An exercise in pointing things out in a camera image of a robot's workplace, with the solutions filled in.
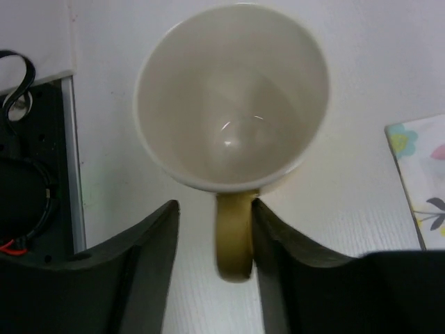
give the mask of yellow flower center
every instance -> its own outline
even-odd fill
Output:
[[[408,143],[408,137],[404,134],[393,134],[390,138],[391,146],[396,153],[402,152]]]

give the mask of metal edge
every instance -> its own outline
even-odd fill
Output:
[[[67,148],[68,182],[70,186],[71,222],[74,253],[86,249],[85,221],[83,219],[79,148],[77,145],[76,105],[72,77],[62,79],[63,113]]]

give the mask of white cup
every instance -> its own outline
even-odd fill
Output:
[[[301,163],[328,96],[314,39],[291,18],[254,4],[191,17],[144,62],[134,94],[139,138],[178,182],[218,194],[223,278],[249,277],[250,203]]]

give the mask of red wire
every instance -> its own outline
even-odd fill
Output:
[[[11,240],[11,241],[7,242],[6,244],[4,244],[3,246],[1,246],[0,252],[8,254],[8,255],[19,256],[19,255],[25,254],[28,251],[26,248],[21,249],[21,250],[9,249],[8,247],[11,246],[13,243],[14,243],[14,240]]]
[[[11,246],[13,243],[14,243],[14,240],[11,240],[11,241],[7,242],[2,247],[0,247],[0,251],[2,251],[3,249],[6,249],[7,247]]]

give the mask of gold mug handle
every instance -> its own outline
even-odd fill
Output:
[[[253,263],[252,201],[258,191],[216,196],[216,264],[230,282],[250,278]]]

